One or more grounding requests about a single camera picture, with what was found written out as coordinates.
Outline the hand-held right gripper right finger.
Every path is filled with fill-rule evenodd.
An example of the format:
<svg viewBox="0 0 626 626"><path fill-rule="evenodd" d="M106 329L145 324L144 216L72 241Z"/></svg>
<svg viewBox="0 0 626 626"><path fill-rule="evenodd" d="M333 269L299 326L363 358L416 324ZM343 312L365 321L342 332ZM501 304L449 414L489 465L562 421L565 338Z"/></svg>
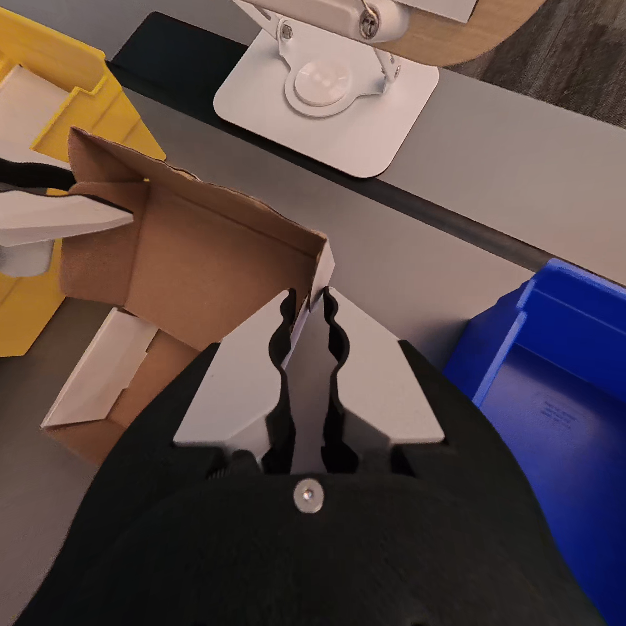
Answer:
<svg viewBox="0 0 626 626"><path fill-rule="evenodd" d="M323 427L325 469L355 473L369 455L390 457L398 446L443 442L404 342L333 287L325 287L323 304L336 360Z"/></svg>

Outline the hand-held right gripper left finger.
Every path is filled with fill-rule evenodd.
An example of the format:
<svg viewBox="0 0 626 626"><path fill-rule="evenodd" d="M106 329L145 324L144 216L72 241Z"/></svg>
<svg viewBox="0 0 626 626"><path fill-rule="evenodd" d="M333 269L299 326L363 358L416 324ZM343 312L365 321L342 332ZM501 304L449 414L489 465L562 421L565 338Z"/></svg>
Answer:
<svg viewBox="0 0 626 626"><path fill-rule="evenodd" d="M284 361L296 291L280 292L220 342L173 437L179 447L252 454L268 474L288 474L295 448Z"/></svg>

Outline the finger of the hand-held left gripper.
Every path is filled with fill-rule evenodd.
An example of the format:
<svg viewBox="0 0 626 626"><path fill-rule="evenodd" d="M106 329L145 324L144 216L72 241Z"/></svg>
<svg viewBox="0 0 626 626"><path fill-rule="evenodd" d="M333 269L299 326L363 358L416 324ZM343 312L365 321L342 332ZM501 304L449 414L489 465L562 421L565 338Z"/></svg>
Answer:
<svg viewBox="0 0 626 626"><path fill-rule="evenodd" d="M1 192L24 191L45 195L48 189L68 192L74 185L71 170L47 163L1 158Z"/></svg>
<svg viewBox="0 0 626 626"><path fill-rule="evenodd" d="M133 214L92 195L1 194L1 273L35 277L48 271L56 240L115 229Z"/></svg>

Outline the yellow plastic bin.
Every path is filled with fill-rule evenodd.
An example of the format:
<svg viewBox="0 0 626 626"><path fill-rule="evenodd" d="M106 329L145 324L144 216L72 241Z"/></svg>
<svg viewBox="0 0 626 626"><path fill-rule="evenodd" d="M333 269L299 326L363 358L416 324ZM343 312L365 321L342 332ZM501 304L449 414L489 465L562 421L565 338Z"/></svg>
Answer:
<svg viewBox="0 0 626 626"><path fill-rule="evenodd" d="M69 93L35 140L35 151L69 165L67 136L71 127L78 127L165 160L165 152L107 67L104 52L2 7L1 81L16 65ZM1 274L2 357L26 354L65 299L59 288L60 254L57 240L47 272L35 277Z"/></svg>

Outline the white cardboard mailer box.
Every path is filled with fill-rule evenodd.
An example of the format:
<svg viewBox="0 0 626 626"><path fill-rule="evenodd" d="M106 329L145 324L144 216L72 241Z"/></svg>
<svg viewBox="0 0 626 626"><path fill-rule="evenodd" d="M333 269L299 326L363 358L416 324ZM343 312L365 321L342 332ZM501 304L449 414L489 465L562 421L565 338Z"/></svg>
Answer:
<svg viewBox="0 0 626 626"><path fill-rule="evenodd" d="M335 263L325 234L243 193L77 128L68 154L71 195L133 217L60 248L61 292L111 309L40 428L100 465L201 351L289 289L296 342Z"/></svg>
<svg viewBox="0 0 626 626"><path fill-rule="evenodd" d="M13 67L1 82L1 159L68 170L66 161L33 148L68 96L67 91L22 66Z"/></svg>

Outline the blue plastic bin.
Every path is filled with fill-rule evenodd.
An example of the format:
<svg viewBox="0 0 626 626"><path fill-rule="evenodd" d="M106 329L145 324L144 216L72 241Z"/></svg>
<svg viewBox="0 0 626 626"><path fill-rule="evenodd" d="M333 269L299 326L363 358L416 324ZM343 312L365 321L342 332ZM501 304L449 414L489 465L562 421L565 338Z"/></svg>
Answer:
<svg viewBox="0 0 626 626"><path fill-rule="evenodd" d="M625 288L552 259L469 320L443 374L514 454L583 591L625 625Z"/></svg>

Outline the white metal board stand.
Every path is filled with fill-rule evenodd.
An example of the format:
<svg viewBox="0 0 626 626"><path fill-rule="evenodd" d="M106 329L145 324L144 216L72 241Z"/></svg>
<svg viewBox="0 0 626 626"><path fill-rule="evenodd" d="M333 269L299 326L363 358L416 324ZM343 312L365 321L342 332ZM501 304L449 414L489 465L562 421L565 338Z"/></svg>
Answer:
<svg viewBox="0 0 626 626"><path fill-rule="evenodd" d="M438 83L384 52L411 11L465 25L476 1L234 1L261 31L214 97L218 117L349 176L381 174Z"/></svg>

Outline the wooden sign board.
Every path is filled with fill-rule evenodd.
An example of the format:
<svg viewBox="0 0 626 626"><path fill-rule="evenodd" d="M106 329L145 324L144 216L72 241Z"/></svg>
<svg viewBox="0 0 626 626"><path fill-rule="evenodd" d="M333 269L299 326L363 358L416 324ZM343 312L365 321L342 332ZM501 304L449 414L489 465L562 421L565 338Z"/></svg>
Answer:
<svg viewBox="0 0 626 626"><path fill-rule="evenodd" d="M414 8L403 37L377 47L423 65L457 65L497 47L543 4L544 1L478 1L466 23Z"/></svg>

